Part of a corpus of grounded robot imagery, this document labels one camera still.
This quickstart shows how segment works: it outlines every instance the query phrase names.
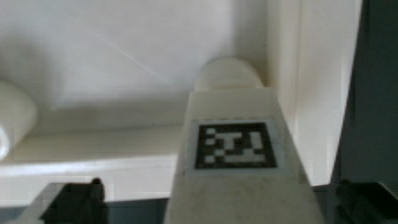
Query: white ceiling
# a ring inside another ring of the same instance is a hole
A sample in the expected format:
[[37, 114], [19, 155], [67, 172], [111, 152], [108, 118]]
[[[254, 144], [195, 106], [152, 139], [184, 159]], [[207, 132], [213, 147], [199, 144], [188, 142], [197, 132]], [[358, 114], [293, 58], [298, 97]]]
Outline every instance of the white ceiling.
[[263, 0], [1, 0], [0, 78], [40, 108], [35, 132], [183, 123], [200, 66], [264, 72]]

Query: white plastic part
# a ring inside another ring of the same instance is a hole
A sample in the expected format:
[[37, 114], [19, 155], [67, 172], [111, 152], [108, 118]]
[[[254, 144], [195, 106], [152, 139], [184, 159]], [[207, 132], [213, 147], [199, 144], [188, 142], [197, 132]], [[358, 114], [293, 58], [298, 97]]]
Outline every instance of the white plastic part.
[[255, 69], [241, 59], [227, 57], [209, 62], [199, 73], [195, 91], [261, 87]]
[[0, 160], [19, 143], [37, 121], [37, 107], [28, 95], [0, 82]]

